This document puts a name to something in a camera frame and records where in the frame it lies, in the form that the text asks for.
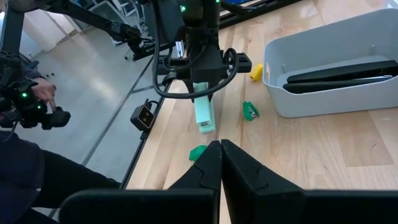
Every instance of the wooden table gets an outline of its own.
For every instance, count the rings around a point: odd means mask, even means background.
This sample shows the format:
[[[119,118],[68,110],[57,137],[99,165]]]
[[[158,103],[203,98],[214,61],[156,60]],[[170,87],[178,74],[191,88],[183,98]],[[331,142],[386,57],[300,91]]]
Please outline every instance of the wooden table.
[[[273,39],[384,7],[385,0],[308,0],[220,31],[220,47],[262,63]],[[186,92],[182,82],[171,92]],[[167,189],[192,165],[190,150],[230,139],[276,173],[305,189],[397,189],[398,109],[306,118],[280,117],[263,82],[239,74],[214,95],[217,132],[200,134],[190,100],[166,99],[128,189]],[[261,114],[244,120],[242,102]],[[221,198],[220,223],[230,223]]]

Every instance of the yellow object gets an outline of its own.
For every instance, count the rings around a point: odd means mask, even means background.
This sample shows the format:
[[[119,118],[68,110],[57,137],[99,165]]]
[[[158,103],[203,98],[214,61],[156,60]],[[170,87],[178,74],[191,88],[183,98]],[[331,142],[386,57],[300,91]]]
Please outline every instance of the yellow object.
[[[262,77],[262,64],[258,64],[253,71],[250,73],[250,78],[253,79],[253,81],[258,81]]]

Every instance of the concrete floor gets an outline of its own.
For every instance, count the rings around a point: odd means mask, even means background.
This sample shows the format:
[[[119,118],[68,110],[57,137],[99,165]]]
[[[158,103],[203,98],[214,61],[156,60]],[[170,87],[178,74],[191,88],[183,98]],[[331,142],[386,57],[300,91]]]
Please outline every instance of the concrete floor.
[[[150,88],[152,64],[140,77],[150,57],[125,61],[127,50],[127,45],[114,47],[106,33],[92,29],[37,56],[39,72],[55,74],[49,81],[57,86],[57,105],[72,118],[64,128],[18,127],[16,133],[121,182],[140,143],[141,132],[130,122],[132,112],[146,98],[160,99]],[[51,212],[39,210],[47,215]]]

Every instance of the black pants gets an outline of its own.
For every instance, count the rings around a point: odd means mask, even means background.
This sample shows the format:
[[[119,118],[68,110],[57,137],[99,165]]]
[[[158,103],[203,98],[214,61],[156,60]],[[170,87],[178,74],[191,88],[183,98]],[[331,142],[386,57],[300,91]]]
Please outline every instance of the black pants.
[[[65,157],[43,151],[45,168],[42,190],[32,207],[59,208],[69,196],[86,189],[118,189],[120,183]],[[30,209],[16,224],[54,224],[56,221]]]

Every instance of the white plastic bin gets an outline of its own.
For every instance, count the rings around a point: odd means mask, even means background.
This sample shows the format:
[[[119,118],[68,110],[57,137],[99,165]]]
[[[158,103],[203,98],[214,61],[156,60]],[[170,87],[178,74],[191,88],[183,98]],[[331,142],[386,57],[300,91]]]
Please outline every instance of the white plastic bin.
[[[398,106],[398,77],[367,85],[293,94],[287,77],[325,68],[398,61],[398,9],[383,9],[273,40],[266,46],[263,81],[284,117]]]

